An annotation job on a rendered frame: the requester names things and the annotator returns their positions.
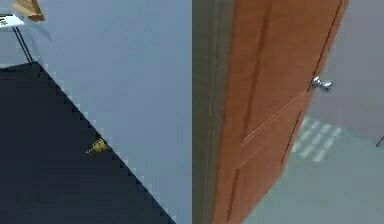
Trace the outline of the small yellow object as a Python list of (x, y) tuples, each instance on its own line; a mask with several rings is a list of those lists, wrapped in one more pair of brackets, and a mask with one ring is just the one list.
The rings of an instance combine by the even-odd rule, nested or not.
[(92, 147), (87, 151), (87, 154), (91, 152), (104, 152), (107, 150), (107, 145), (103, 139), (96, 140)]

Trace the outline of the tan wooden object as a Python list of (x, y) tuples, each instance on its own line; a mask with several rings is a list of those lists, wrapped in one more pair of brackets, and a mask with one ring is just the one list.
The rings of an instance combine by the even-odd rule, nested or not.
[(37, 0), (15, 0), (12, 7), (33, 22), (45, 20)]

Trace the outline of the brown wooden room door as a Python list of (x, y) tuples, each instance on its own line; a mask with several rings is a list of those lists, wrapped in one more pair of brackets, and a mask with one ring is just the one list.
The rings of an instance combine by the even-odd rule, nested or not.
[(349, 0), (234, 0), (212, 224), (280, 178)]

